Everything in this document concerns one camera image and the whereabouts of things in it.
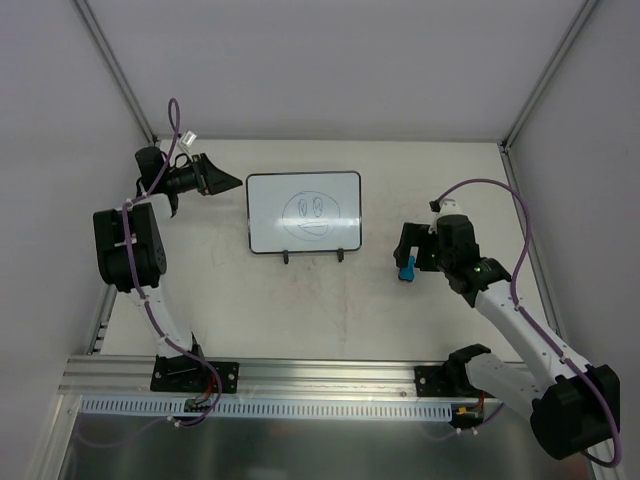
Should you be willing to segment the blue whiteboard eraser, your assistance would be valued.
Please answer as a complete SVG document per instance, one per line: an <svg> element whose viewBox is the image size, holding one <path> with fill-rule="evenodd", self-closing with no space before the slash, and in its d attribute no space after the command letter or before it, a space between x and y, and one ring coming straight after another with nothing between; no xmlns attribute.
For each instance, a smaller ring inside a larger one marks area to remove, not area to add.
<svg viewBox="0 0 640 480"><path fill-rule="evenodd" d="M398 279L402 282L408 282L408 283L413 282L415 278L414 265L415 265L415 257L413 255L410 255L408 258L407 265L399 269Z"/></svg>

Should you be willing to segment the small black-framed whiteboard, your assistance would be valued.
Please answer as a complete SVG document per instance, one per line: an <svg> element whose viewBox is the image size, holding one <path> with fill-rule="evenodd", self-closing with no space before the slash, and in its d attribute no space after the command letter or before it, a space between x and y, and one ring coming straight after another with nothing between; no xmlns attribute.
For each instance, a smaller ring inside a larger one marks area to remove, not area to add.
<svg viewBox="0 0 640 480"><path fill-rule="evenodd" d="M246 178L249 249L256 255L357 251L359 172L255 173Z"/></svg>

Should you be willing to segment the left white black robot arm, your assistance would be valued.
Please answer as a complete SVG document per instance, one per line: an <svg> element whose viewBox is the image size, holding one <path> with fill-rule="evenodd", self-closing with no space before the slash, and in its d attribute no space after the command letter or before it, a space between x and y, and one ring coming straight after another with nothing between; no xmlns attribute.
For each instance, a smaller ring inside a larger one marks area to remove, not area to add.
<svg viewBox="0 0 640 480"><path fill-rule="evenodd" d="M93 214L95 247L103 281L133 301L147 321L157 345L150 389L162 393L234 394L239 364L209 362L187 321L171 306L162 278L168 261L159 222L177 213L178 196L226 193L243 185L216 167L205 154L186 158L182 166L166 162L160 148L135 154L141 200Z"/></svg>

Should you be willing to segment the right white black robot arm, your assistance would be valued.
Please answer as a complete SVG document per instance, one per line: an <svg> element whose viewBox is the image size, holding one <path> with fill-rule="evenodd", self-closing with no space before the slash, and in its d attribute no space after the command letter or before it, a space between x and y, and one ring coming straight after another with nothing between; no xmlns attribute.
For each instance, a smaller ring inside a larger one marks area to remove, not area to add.
<svg viewBox="0 0 640 480"><path fill-rule="evenodd" d="M610 440L614 453L605 465L620 463L619 377L607 365L593 366L525 309L515 276L481 255L466 215L441 212L432 224L405 223L393 257L400 272L442 273L528 368L519 372L488 348L474 345L449 358L447 381L455 393L481 390L500 400L528 420L540 446L555 459L586 454Z"/></svg>

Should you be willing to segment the black metal whiteboard stand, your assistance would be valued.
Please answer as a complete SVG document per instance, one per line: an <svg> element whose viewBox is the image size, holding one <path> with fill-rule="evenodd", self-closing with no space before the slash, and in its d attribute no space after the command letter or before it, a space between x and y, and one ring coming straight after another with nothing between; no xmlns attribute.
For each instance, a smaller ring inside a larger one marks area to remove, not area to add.
<svg viewBox="0 0 640 480"><path fill-rule="evenodd" d="M309 258L333 258L338 263L342 263L346 257L346 250L338 248L335 250L305 250L305 251L292 251L282 250L278 253L282 257L283 263L288 265L292 257L309 257Z"/></svg>

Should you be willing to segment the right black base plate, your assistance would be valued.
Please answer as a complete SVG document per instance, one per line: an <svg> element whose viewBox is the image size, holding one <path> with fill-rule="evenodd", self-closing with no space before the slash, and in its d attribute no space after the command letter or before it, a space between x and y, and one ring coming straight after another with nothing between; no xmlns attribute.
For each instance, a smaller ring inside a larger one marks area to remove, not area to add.
<svg viewBox="0 0 640 480"><path fill-rule="evenodd" d="M419 365L413 372L416 395L420 398L472 398L481 394L469 383L463 367Z"/></svg>

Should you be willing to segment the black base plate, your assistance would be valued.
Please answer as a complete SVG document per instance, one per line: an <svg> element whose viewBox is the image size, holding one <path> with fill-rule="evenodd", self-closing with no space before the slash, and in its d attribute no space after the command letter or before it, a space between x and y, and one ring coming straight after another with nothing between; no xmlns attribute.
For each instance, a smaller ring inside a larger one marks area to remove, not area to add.
<svg viewBox="0 0 640 480"><path fill-rule="evenodd" d="M213 381L212 393L235 394L240 364L228 361L210 361L209 364L217 371L221 385L218 385L211 371L197 361L185 356L157 356L150 390L162 393L204 393L210 381Z"/></svg>
<svg viewBox="0 0 640 480"><path fill-rule="evenodd" d="M463 367L419 365L413 372L416 395L420 398L472 398L481 394L469 383Z"/></svg>

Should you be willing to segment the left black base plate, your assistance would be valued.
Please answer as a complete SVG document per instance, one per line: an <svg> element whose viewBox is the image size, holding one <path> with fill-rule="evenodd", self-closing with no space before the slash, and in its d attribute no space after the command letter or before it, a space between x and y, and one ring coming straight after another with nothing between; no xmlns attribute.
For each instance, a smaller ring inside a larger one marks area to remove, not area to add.
<svg viewBox="0 0 640 480"><path fill-rule="evenodd" d="M228 361L210 361L209 364L217 371L221 385L218 385L211 371L197 361L185 356L157 356L150 390L162 393L204 393L210 381L213 381L212 393L235 394L240 364Z"/></svg>

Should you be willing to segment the left aluminium frame post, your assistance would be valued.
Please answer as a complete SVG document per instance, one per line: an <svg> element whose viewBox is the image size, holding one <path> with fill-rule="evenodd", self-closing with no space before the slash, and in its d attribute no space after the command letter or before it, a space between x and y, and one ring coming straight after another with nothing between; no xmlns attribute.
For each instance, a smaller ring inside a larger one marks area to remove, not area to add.
<svg viewBox="0 0 640 480"><path fill-rule="evenodd" d="M144 113L91 3L87 0L71 0L70 3L84 25L142 137L148 144L156 144L158 137Z"/></svg>

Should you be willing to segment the aluminium frame post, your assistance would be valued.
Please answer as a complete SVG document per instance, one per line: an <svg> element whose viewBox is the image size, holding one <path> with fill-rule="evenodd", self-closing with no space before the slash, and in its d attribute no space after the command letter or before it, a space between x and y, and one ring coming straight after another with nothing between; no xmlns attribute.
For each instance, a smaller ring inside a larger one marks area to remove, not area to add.
<svg viewBox="0 0 640 480"><path fill-rule="evenodd" d="M71 0L70 3L84 25L142 137L148 144L156 144L158 137L144 113L91 3L87 0Z"/></svg>
<svg viewBox="0 0 640 480"><path fill-rule="evenodd" d="M574 46L580 40L583 31L600 5L600 0L585 0L580 3L577 12L572 17L560 40L554 47L551 56L545 63L540 75L534 83L533 88L518 111L515 120L512 122L504 138L501 140L500 146L505 153L509 153L514 146L535 109L543 100L544 95L550 88L552 81L558 74L564 61L568 58Z"/></svg>

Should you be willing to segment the aluminium mounting rail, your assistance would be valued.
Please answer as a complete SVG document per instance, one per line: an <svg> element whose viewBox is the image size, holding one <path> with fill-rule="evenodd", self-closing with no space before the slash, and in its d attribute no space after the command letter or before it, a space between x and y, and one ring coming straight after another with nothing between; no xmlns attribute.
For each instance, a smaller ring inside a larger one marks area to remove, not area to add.
<svg viewBox="0 0 640 480"><path fill-rule="evenodd" d="M415 368L408 361L239 359L223 382L239 398L338 401L410 401ZM78 355L66 363L60 394L144 395L150 392L152 356Z"/></svg>

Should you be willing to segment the right aluminium frame post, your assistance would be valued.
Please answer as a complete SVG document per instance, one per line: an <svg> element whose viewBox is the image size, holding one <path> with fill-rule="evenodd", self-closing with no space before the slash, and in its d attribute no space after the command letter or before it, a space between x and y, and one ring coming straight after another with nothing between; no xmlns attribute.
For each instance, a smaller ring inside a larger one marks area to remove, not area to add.
<svg viewBox="0 0 640 480"><path fill-rule="evenodd" d="M535 109L543 100L544 95L550 88L552 81L558 74L564 61L568 58L574 46L580 40L583 31L600 5L600 0L585 0L580 3L577 12L572 17L560 40L554 47L551 56L545 63L540 75L534 83L533 88L518 111L515 120L512 122L504 138L501 140L500 146L505 153L509 153L514 146Z"/></svg>

